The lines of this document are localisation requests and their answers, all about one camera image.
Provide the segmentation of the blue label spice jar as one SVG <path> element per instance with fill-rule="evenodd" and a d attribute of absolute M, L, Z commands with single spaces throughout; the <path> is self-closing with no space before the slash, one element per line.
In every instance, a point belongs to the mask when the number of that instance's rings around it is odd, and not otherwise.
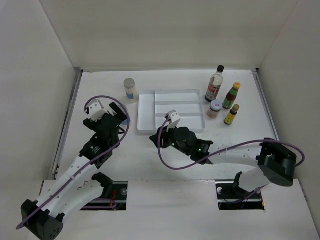
<path fill-rule="evenodd" d="M 135 80 L 132 78 L 126 78 L 123 82 L 126 97 L 131 103 L 135 103 L 138 100 L 138 92 L 136 89 Z"/>

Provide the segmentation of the tall dark soy sauce bottle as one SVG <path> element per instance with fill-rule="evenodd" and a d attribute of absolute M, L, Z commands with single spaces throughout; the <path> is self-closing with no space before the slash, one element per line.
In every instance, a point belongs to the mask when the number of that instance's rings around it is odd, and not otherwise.
<path fill-rule="evenodd" d="M 224 78 L 222 76 L 222 73 L 224 72 L 225 67 L 223 65 L 219 65 L 217 67 L 216 73 L 213 74 L 210 78 L 209 85 L 205 94 L 205 100 L 207 102 L 212 102 L 213 100 L 216 100 L 220 88 L 222 86 L 222 83 L 224 81 Z"/>

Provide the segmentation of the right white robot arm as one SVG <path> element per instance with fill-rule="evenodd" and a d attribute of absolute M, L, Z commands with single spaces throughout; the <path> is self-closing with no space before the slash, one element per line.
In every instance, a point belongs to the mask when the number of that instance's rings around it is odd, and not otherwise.
<path fill-rule="evenodd" d="M 297 155 L 289 146 L 271 138 L 251 140 L 234 146 L 214 146 L 213 141 L 197 138 L 187 127 L 159 128 L 149 138 L 160 151 L 172 147 L 192 160 L 192 164 L 235 164 L 250 166 L 239 171 L 232 185 L 238 198 L 269 184 L 292 187 Z"/>

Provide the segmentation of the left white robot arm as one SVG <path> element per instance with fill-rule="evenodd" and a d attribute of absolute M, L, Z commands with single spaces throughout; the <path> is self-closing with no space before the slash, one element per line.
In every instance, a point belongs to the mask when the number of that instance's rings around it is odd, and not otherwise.
<path fill-rule="evenodd" d="M 22 222 L 18 229 L 27 228 L 39 240 L 54 240 L 62 232 L 67 217 L 81 210 L 94 199 L 108 199 L 113 181 L 100 172 L 103 164 L 119 147 L 127 129 L 121 124 L 128 113 L 121 103 L 112 102 L 106 111 L 99 100 L 85 106 L 88 117 L 83 125 L 94 132 L 68 170 L 37 199 L 27 199 L 21 205 Z"/>

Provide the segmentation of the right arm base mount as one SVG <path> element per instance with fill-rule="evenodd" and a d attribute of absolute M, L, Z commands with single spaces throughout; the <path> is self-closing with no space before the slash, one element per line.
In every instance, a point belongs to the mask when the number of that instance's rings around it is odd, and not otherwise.
<path fill-rule="evenodd" d="M 239 187 L 242 172 L 236 174 L 233 181 L 215 183 L 218 208 L 221 211 L 264 210 L 260 188 L 251 192 Z"/>

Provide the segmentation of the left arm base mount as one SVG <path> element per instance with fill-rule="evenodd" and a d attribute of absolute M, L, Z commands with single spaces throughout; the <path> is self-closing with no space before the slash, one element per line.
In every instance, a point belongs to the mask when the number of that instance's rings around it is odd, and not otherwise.
<path fill-rule="evenodd" d="M 89 202 L 82 211 L 125 211 L 127 209 L 127 181 L 113 181 L 99 172 L 92 179 L 103 187 L 101 196 Z"/>

